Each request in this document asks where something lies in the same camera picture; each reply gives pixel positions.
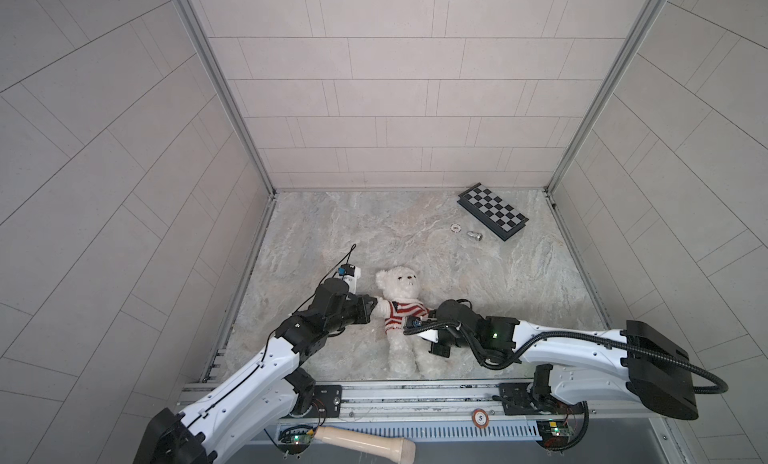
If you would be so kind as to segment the white teddy bear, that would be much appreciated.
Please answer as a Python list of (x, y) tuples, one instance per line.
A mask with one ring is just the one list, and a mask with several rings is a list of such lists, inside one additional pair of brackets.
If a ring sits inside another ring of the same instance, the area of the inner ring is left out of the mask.
[(393, 379), (441, 379), (448, 371), (446, 359), (430, 353), (431, 342), (403, 333), (408, 317), (426, 318), (429, 309), (419, 300), (421, 283), (416, 272), (399, 266), (381, 270), (375, 275), (381, 291), (373, 310), (376, 319), (384, 321), (388, 342), (389, 376)]

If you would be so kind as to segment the red white striped sweater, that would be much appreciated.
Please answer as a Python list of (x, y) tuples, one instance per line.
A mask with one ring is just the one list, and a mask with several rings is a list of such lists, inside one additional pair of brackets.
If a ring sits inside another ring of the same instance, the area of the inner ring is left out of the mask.
[(429, 313), (430, 310), (418, 301), (409, 303), (388, 301), (385, 307), (384, 330), (386, 333), (401, 331), (408, 318), (422, 319)]

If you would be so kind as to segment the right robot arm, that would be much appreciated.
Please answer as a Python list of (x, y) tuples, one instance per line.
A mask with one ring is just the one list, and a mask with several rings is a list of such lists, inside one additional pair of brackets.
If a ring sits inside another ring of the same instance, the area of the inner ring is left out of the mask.
[(529, 388), (538, 406), (627, 401), (673, 419), (698, 418), (696, 398), (728, 390), (717, 375), (691, 363), (680, 346), (650, 325), (629, 320), (622, 329), (576, 331), (476, 313), (466, 300), (449, 300), (407, 326), (447, 358), (471, 351), (483, 368), (535, 365)]

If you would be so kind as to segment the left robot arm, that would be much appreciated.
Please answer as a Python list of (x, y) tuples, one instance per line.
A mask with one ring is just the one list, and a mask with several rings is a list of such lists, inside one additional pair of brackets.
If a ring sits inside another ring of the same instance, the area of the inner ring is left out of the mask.
[(315, 381), (301, 365), (350, 325), (370, 322), (377, 299), (347, 281), (319, 284), (311, 304), (284, 320), (245, 366), (178, 413), (149, 422), (136, 463), (225, 463), (266, 427), (311, 406)]

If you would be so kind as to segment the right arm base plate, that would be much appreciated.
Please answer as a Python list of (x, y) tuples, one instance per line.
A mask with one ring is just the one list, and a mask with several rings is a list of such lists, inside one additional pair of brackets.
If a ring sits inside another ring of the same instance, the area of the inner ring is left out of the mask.
[(557, 400), (549, 385), (530, 383), (502, 383), (492, 400), (499, 402), (504, 414), (511, 415), (555, 415), (583, 414), (582, 404), (568, 405)]

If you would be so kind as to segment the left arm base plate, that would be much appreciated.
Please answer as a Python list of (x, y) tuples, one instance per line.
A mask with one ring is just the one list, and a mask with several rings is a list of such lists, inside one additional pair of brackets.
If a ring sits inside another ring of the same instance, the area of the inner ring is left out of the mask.
[(337, 418), (340, 415), (343, 387), (316, 385), (312, 393), (301, 391), (288, 416), (294, 419)]

